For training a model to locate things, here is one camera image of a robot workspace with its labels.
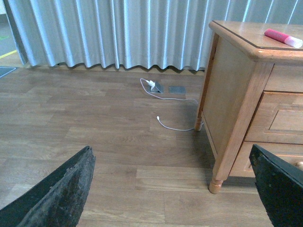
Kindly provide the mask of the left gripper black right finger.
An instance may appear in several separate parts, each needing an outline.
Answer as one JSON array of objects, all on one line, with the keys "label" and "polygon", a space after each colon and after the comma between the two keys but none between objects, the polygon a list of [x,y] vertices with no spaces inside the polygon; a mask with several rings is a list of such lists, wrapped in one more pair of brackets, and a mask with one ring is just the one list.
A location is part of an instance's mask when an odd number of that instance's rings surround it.
[{"label": "left gripper black right finger", "polygon": [[303,225],[303,171],[295,166],[255,167],[256,188],[275,227]]}]

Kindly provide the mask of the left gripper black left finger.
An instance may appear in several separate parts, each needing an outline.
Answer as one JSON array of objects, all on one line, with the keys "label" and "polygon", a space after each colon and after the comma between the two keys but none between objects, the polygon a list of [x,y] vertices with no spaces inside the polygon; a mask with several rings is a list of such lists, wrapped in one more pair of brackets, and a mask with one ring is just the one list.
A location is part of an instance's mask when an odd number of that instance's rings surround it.
[{"label": "left gripper black left finger", "polygon": [[86,146],[0,210],[2,227],[75,227],[89,194],[96,157]]}]

